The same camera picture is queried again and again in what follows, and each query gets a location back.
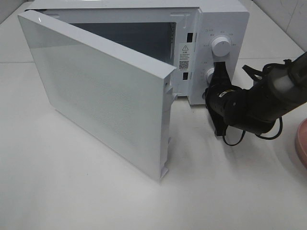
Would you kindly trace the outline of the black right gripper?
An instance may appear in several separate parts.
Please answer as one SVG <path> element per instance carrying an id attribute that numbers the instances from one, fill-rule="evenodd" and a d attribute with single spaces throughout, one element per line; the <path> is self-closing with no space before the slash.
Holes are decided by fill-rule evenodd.
<path id="1" fill-rule="evenodd" d="M 225 135 L 228 125 L 224 120 L 242 119 L 242 88 L 234 86 L 226 63 L 214 62 L 211 84 L 205 92 L 205 101 L 217 137 Z"/>

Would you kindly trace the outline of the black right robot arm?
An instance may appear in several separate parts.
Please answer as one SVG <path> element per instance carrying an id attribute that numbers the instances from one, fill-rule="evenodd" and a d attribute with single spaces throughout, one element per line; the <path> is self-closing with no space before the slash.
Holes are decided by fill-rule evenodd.
<path id="1" fill-rule="evenodd" d="M 250 89 L 231 83 L 225 62 L 214 63 L 204 97 L 216 136 L 224 135 L 228 126 L 267 133 L 277 119 L 307 102 L 306 54 L 283 64 L 269 63 L 262 71 L 247 65 L 243 70 L 254 80 Z"/>

